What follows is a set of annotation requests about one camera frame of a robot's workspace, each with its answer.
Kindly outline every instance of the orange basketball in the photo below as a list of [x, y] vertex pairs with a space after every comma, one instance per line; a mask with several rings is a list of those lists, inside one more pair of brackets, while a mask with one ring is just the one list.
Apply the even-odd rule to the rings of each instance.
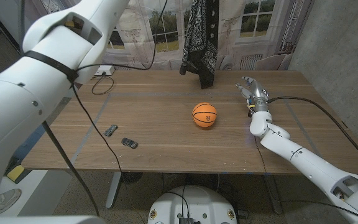
[[199, 103], [193, 109], [193, 121], [200, 127], [206, 128], [214, 124], [216, 109], [209, 103]]

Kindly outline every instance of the wooden table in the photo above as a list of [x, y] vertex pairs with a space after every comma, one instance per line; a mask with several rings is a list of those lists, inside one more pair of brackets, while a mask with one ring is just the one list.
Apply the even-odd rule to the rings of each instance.
[[[214, 86], [205, 90], [200, 89], [198, 76], [192, 73], [181, 76], [178, 71], [115, 71], [110, 94], [93, 95], [94, 80], [83, 85], [78, 94], [101, 132], [118, 125], [118, 130], [106, 139], [123, 171], [263, 174], [264, 165], [249, 132], [251, 118], [247, 117], [246, 101], [234, 85], [241, 83], [242, 76], [261, 82], [270, 98], [305, 97], [335, 114], [303, 75], [294, 71], [217, 71]], [[95, 91], [109, 85], [106, 79]], [[200, 102], [211, 103], [218, 111], [210, 128], [199, 128], [191, 118], [192, 109]], [[357, 150], [317, 107], [303, 101], [277, 100], [269, 104], [269, 110], [273, 124], [286, 129], [292, 141], [338, 168], [358, 174]], [[116, 159], [75, 98], [51, 129], [77, 169], [118, 170]], [[139, 146], [123, 146], [122, 138], [133, 139]], [[261, 146], [259, 140], [258, 145], [266, 172], [299, 174], [289, 162]], [[46, 134], [22, 165], [27, 169], [67, 169]]]

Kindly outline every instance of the grass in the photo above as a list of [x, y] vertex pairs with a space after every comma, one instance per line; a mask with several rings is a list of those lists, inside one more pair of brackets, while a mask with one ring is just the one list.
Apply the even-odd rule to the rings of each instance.
[[[259, 37], [261, 35], [266, 35], [267, 30], [265, 31], [255, 31], [255, 36]], [[240, 33], [240, 37], [253, 37], [254, 32], [242, 32]]]
[[178, 40], [168, 42], [168, 48], [167, 48], [167, 43], [165, 43], [165, 42], [158, 43], [155, 46], [155, 51], [157, 51], [157, 52], [167, 52], [167, 51], [171, 51], [171, 50], [179, 50], [179, 41]]
[[[122, 49], [125, 50], [125, 47], [123, 45], [113, 45], [112, 46], [114, 49]], [[172, 42], [168, 42], [168, 48], [167, 48], [167, 43], [163, 42], [163, 43], [158, 43], [155, 46], [155, 50], [157, 52], [167, 52], [167, 51], [171, 51], [171, 50], [179, 50], [179, 41], [175, 40]]]

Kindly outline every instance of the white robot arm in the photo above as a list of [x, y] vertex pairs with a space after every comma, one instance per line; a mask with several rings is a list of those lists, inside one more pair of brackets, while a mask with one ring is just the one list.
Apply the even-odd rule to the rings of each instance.
[[[236, 86], [247, 99], [252, 115], [250, 131], [260, 137], [261, 144], [293, 164], [303, 175], [324, 192], [334, 205], [358, 214], [358, 175], [334, 167], [303, 146], [289, 140], [290, 134], [272, 124], [268, 111], [268, 93], [256, 80], [242, 77], [250, 91], [240, 84]], [[351, 223], [358, 222], [358, 216], [339, 210]]]
[[[0, 73], [0, 181], [17, 147], [48, 117], [75, 80], [86, 83], [100, 63], [129, 0], [82, 0], [37, 20], [27, 31], [26, 53]], [[64, 24], [79, 21], [78, 34]]]

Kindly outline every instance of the black band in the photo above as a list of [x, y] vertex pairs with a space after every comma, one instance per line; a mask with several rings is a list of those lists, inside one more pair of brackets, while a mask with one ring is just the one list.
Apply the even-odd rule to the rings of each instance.
[[30, 50], [27, 53], [25, 53], [24, 56], [34, 58], [40, 62], [46, 63], [47, 65], [50, 65], [53, 68], [56, 68], [57, 70], [63, 72], [67, 76], [67, 79], [68, 81], [70, 81], [71, 84], [74, 82], [76, 78], [78, 78], [78, 74], [75, 72], [75, 70], [72, 70], [66, 65], [46, 55]]

